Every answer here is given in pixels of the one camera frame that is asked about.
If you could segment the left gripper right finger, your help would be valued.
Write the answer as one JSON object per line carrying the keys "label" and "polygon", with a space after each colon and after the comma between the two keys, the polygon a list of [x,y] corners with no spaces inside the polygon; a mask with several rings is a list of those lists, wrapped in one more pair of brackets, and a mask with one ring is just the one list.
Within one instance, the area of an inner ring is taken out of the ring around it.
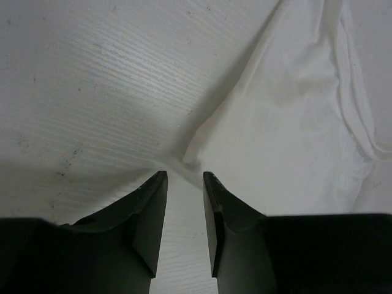
{"label": "left gripper right finger", "polygon": [[219,293],[390,293],[391,216],[266,216],[203,174]]}

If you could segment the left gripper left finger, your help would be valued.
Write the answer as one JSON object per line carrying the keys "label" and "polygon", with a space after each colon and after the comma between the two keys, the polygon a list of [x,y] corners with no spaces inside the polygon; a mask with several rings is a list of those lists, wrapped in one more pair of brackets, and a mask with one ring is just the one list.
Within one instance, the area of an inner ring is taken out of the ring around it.
{"label": "left gripper left finger", "polygon": [[168,176],[76,223],[1,219],[2,293],[148,293],[157,273]]}

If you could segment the white tank top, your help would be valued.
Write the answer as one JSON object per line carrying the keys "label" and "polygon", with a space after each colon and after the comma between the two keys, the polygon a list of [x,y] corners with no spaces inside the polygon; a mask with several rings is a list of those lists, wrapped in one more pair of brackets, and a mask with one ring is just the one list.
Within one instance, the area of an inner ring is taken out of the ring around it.
{"label": "white tank top", "polygon": [[376,143],[346,1],[282,1],[183,162],[270,215],[353,211]]}

